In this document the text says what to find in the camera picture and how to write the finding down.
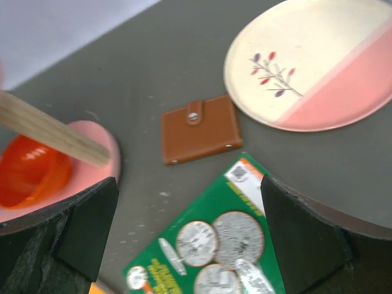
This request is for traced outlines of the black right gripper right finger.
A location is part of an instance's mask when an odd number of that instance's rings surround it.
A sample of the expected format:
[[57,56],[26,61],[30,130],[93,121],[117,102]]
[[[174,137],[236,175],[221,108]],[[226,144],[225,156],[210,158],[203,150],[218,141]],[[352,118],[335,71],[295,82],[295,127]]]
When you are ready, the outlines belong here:
[[264,211],[287,293],[391,293],[391,229],[265,176]]

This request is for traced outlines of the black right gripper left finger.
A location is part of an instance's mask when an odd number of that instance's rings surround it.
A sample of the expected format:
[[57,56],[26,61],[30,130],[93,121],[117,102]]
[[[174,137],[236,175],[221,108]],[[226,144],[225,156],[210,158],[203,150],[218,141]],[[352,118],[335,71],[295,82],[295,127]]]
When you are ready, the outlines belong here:
[[118,203],[106,178],[65,200],[1,222],[1,293],[88,293]]

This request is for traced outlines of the orange paperback book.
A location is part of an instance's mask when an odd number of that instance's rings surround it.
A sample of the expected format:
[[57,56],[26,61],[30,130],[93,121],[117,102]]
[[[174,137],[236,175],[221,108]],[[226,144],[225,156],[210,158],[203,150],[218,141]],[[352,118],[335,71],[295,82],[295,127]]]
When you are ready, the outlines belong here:
[[100,288],[96,283],[92,283],[89,289],[89,294],[106,294],[105,290]]

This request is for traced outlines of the orange plastic bowl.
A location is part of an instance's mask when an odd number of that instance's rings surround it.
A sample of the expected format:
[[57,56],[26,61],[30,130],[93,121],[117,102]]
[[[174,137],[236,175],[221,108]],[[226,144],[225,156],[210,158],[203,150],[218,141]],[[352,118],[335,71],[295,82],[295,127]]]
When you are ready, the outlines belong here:
[[1,154],[1,207],[27,208],[61,191],[72,174],[70,157],[19,135]]

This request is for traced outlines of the pink wooden shelf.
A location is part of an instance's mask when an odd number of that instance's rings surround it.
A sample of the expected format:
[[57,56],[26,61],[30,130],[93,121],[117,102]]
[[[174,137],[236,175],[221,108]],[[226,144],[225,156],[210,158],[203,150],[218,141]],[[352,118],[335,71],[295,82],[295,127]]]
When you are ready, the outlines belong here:
[[72,174],[67,185],[54,196],[27,208],[1,207],[1,222],[24,216],[65,200],[94,184],[119,179],[121,155],[112,134],[93,121],[64,124],[14,95],[1,94],[1,125],[70,157]]

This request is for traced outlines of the green coin book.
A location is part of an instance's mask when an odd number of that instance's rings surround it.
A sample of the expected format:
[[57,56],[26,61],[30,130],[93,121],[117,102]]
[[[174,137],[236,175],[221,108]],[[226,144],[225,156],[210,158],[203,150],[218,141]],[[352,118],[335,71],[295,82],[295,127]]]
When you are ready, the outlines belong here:
[[129,293],[284,293],[247,153],[216,178],[123,271]]

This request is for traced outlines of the brown leather wallet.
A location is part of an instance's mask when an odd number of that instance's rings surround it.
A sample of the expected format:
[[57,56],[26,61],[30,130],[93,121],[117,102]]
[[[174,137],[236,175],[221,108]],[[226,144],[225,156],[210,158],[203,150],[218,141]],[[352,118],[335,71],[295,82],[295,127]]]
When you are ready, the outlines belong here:
[[195,100],[161,115],[165,165],[176,165],[243,146],[236,108],[229,95]]

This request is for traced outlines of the pink and cream plate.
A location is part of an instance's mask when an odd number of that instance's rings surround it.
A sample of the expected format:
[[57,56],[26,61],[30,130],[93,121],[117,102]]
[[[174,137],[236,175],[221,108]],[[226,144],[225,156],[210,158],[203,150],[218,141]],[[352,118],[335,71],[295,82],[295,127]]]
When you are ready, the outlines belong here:
[[391,4],[284,1],[236,36],[224,83],[267,126],[317,132],[355,123],[391,100]]

